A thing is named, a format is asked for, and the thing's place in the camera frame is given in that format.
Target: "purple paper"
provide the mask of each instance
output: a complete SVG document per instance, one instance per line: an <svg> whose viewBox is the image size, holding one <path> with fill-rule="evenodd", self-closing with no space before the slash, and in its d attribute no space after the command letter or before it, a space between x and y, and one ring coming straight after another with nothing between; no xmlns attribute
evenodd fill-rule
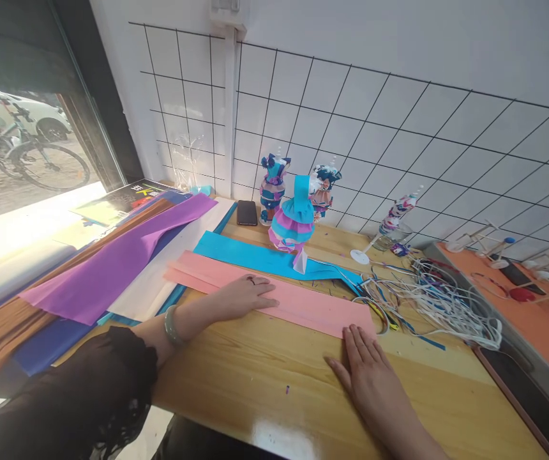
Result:
<svg viewBox="0 0 549 460"><path fill-rule="evenodd" d="M83 263L19 296L41 310L92 325L147 266L164 232L196 220L216 204L208 196L197 194L129 230Z"/></svg>

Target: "bicycle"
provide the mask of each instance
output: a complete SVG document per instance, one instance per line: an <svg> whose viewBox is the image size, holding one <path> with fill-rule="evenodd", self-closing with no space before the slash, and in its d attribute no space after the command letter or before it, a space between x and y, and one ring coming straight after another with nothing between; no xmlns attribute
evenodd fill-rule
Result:
<svg viewBox="0 0 549 460"><path fill-rule="evenodd" d="M28 123L34 121L29 110L1 97L0 102L14 120L5 130L0 127L0 170L3 173L55 192L66 192L88 183L90 172L83 158L65 147L41 142L28 132L20 120L23 117ZM9 104L14 105L17 111L9 110ZM15 130L19 133L18 137L10 135ZM72 171L75 162L78 166L76 171Z"/></svg>

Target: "right hand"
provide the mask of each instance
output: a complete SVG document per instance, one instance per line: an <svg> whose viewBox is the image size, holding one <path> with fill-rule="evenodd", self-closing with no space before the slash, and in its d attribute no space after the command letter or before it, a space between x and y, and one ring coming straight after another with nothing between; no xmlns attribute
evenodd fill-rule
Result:
<svg viewBox="0 0 549 460"><path fill-rule="evenodd" d="M263 296L275 287L269 279L248 273L204 299L212 302L217 321L228 321L241 318L251 310L277 307L278 300Z"/></svg>
<svg viewBox="0 0 549 460"><path fill-rule="evenodd" d="M444 451L421 425L417 413L375 339L356 325L343 330L350 372L325 358L371 434L399 459L443 459Z"/></svg>

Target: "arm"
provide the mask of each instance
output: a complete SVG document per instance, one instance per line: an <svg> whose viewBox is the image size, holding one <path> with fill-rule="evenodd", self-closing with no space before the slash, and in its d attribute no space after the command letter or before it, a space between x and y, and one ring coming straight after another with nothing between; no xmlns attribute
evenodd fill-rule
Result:
<svg viewBox="0 0 549 460"><path fill-rule="evenodd" d="M251 310L276 307L278 300L260 297L274 288L266 278L245 275L213 294L179 305L173 312L176 330L182 340L189 342L213 323L241 318ZM145 321L132 331L156 350L158 367L175 352L166 336L164 315Z"/></svg>
<svg viewBox="0 0 549 460"><path fill-rule="evenodd" d="M187 342L216 321L275 307L278 301L261 297L274 288L265 278L245 275L179 305L176 330ZM157 368L175 352L163 319L111 328L59 367L33 377L0 408L0 459L87 459L96 445L106 458L131 442L149 410Z"/></svg>
<svg viewBox="0 0 549 460"><path fill-rule="evenodd" d="M385 352L356 325L343 331L350 370L326 358L370 433L399 460L443 460L447 455L410 405Z"/></svg>

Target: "red ball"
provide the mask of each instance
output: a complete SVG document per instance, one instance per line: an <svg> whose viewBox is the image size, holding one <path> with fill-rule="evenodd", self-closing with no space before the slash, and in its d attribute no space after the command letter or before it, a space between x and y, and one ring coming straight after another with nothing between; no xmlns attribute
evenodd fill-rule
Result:
<svg viewBox="0 0 549 460"><path fill-rule="evenodd" d="M536 300L536 296L525 288L515 287L509 291L511 298L517 302L531 302Z"/></svg>

